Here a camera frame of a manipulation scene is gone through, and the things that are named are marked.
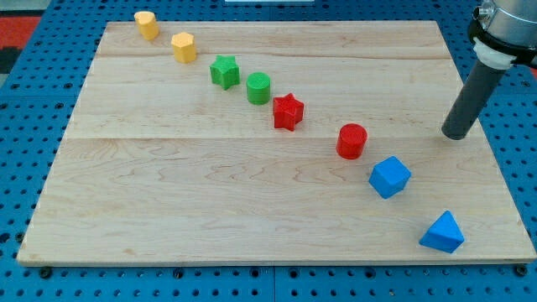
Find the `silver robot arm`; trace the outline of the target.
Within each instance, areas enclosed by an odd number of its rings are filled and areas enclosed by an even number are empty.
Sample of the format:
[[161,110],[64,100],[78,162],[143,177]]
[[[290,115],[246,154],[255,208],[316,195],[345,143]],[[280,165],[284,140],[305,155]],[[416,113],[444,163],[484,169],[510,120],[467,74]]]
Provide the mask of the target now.
[[485,66],[536,67],[536,0],[483,0],[474,8],[468,37]]

